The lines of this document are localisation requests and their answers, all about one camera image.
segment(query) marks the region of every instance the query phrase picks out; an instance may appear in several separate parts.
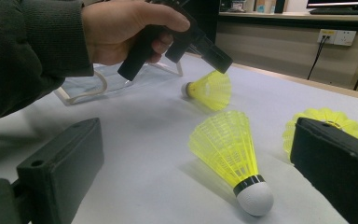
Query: yellow plastic mesh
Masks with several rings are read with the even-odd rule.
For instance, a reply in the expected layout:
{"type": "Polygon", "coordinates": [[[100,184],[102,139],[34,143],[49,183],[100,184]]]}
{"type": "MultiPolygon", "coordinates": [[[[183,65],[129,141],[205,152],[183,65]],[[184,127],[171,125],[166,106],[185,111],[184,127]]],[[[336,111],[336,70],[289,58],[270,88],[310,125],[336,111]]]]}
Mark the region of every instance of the yellow plastic mesh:
{"type": "Polygon", "coordinates": [[[333,127],[342,130],[356,138],[358,138],[358,123],[352,119],[348,119],[345,113],[340,111],[332,111],[329,108],[321,108],[319,110],[309,108],[302,113],[297,113],[293,119],[286,123],[286,129],[282,135],[283,149],[287,152],[290,160],[290,153],[292,151],[293,140],[295,137],[296,122],[298,118],[316,119],[326,122],[333,127]]]}
{"type": "Polygon", "coordinates": [[[188,145],[233,188],[258,174],[249,120],[242,112],[222,112],[206,119],[190,135],[188,145]]]}
{"type": "Polygon", "coordinates": [[[227,74],[213,71],[187,86],[187,94],[218,111],[226,108],[231,98],[231,82],[227,74]]]}

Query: white shuttlecock tip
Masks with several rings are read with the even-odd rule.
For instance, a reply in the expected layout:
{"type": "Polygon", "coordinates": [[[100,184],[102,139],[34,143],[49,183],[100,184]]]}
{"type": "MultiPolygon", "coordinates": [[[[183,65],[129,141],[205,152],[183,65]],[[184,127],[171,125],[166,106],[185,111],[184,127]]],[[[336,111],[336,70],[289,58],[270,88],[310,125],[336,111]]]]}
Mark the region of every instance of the white shuttlecock tip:
{"type": "Polygon", "coordinates": [[[190,85],[190,83],[191,82],[187,82],[187,83],[182,85],[181,92],[182,92],[182,95],[185,96],[185,97],[190,97],[190,95],[187,92],[187,87],[188,87],[188,85],[190,85]]]}
{"type": "Polygon", "coordinates": [[[255,217],[264,216],[271,210],[274,198],[269,185],[261,175],[252,175],[234,188],[240,206],[255,217]]]}

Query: white table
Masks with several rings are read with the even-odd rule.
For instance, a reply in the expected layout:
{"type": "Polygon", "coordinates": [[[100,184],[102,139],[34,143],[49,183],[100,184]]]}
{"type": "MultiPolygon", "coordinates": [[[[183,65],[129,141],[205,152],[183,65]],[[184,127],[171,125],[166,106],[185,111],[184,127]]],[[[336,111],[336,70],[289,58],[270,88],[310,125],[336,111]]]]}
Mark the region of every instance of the white table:
{"type": "Polygon", "coordinates": [[[358,121],[358,98],[325,91],[249,68],[232,66],[232,99],[226,110],[247,114],[260,174],[275,204],[251,217],[232,188],[198,160],[187,141],[216,114],[181,96],[181,86],[211,72],[186,55],[185,75],[118,97],[65,106],[54,94],[0,119],[0,177],[17,179],[16,166],[66,127],[98,117],[105,163],[74,224],[346,223],[330,203],[288,163],[282,149],[285,123],[307,108],[330,107],[358,121]]]}

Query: white outlet plate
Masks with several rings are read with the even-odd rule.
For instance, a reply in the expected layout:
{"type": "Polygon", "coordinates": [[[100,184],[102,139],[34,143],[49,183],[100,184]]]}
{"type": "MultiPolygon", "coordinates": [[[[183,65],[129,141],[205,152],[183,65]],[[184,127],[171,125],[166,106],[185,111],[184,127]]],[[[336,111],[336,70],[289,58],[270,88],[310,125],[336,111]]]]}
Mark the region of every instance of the white outlet plate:
{"type": "Polygon", "coordinates": [[[355,36],[356,36],[356,31],[337,31],[334,44],[351,46],[355,36]]]}
{"type": "Polygon", "coordinates": [[[324,43],[325,44],[334,44],[334,39],[336,38],[336,30],[325,30],[322,29],[318,36],[318,43],[321,43],[324,35],[330,36],[324,43]]]}

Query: keyboard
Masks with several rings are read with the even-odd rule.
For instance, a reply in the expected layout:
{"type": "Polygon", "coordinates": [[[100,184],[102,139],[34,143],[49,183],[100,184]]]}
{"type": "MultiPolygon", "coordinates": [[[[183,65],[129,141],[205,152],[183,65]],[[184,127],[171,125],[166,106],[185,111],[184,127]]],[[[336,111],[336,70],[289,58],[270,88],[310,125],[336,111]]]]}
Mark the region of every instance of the keyboard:
{"type": "Polygon", "coordinates": [[[358,10],[351,8],[315,8],[310,11],[311,15],[358,15],[358,10]]]}

